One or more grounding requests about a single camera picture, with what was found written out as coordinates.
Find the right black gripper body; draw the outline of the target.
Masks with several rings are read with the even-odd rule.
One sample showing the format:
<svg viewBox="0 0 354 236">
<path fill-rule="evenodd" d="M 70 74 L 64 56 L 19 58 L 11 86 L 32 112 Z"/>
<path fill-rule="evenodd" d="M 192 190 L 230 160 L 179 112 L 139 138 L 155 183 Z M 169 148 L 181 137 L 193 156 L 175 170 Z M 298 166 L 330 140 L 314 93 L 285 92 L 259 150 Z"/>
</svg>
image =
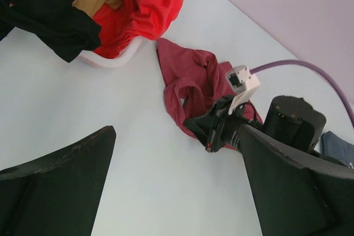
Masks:
<svg viewBox="0 0 354 236">
<path fill-rule="evenodd" d="M 221 148 L 236 150 L 239 142 L 239 130 L 243 125 L 249 125 L 261 130 L 263 122 L 258 117 L 254 105 L 248 101 L 240 104 L 235 111 L 226 117 L 215 117 L 214 148 L 206 148 L 209 153 L 218 152 Z"/>
</svg>

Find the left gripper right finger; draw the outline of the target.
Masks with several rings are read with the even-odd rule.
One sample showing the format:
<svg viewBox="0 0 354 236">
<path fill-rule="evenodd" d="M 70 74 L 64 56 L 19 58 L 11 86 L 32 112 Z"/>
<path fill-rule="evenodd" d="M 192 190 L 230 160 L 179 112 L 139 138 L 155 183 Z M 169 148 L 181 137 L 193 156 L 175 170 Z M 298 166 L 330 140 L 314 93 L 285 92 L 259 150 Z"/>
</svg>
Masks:
<svg viewBox="0 0 354 236">
<path fill-rule="evenodd" d="M 353 170 L 250 127 L 243 155 L 263 235 L 353 235 Z"/>
</svg>

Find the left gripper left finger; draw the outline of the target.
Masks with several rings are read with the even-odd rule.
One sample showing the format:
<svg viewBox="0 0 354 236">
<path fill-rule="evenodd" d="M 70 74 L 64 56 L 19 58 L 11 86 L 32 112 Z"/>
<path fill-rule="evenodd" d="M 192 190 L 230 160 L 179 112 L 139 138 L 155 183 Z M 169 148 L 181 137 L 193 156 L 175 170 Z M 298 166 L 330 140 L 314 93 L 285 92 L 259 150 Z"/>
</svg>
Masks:
<svg viewBox="0 0 354 236">
<path fill-rule="evenodd" d="M 1 235 L 91 235 L 116 132 L 1 171 Z"/>
</svg>

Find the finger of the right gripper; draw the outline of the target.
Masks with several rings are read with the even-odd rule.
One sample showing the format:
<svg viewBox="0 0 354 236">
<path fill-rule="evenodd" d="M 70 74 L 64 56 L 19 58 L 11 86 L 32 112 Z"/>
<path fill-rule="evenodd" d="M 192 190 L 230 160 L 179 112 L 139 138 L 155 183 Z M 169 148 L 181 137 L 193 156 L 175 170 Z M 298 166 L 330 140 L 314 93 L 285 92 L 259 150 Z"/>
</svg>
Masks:
<svg viewBox="0 0 354 236">
<path fill-rule="evenodd" d="M 214 123 L 215 116 L 212 114 L 205 114 L 203 116 L 187 119 L 184 122 L 184 126 L 196 136 L 197 140 L 205 148 L 214 148 Z"/>
<path fill-rule="evenodd" d="M 228 116 L 228 110 L 234 99 L 233 95 L 226 95 L 219 98 L 205 114 L 207 117 L 226 117 Z"/>
</svg>

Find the pink tank top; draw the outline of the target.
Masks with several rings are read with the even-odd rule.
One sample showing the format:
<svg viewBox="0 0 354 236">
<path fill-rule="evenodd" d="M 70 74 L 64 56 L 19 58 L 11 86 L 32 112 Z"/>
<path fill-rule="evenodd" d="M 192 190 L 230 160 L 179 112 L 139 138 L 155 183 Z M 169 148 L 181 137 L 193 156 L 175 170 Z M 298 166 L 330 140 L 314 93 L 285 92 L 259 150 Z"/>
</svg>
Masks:
<svg viewBox="0 0 354 236">
<path fill-rule="evenodd" d="M 157 41 L 157 56 L 166 110 L 184 133 L 197 139 L 184 122 L 206 114 L 222 96 L 235 96 L 225 78 L 234 67 L 228 61 L 219 63 L 211 52 L 184 48 L 164 38 Z"/>
</svg>

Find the blue graphic tank top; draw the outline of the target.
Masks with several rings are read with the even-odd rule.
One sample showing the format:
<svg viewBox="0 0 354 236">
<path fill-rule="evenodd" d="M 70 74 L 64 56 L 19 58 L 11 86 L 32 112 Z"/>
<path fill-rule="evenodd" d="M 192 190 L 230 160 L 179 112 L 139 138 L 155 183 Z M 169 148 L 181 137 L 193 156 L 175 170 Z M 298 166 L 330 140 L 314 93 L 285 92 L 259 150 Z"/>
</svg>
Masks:
<svg viewBox="0 0 354 236">
<path fill-rule="evenodd" d="M 339 138 L 333 132 L 328 131 L 321 136 L 320 150 L 323 155 L 337 159 L 353 169 L 353 144 Z"/>
</svg>

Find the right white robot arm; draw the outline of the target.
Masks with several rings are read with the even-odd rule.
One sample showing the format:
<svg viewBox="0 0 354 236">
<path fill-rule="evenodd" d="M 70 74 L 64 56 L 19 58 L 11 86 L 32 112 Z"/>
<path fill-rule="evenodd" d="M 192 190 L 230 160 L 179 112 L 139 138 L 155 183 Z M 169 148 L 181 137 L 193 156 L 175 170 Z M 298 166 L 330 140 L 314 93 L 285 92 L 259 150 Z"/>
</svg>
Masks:
<svg viewBox="0 0 354 236">
<path fill-rule="evenodd" d="M 248 125 L 283 144 L 310 153 L 319 141 L 326 124 L 325 116 L 314 110 L 303 98 L 273 98 L 265 120 L 259 118 L 250 101 L 229 111 L 231 102 L 231 96 L 224 96 L 218 99 L 206 114 L 184 122 L 184 126 L 210 153 L 221 148 L 237 149 L 239 130 L 243 125 Z"/>
</svg>

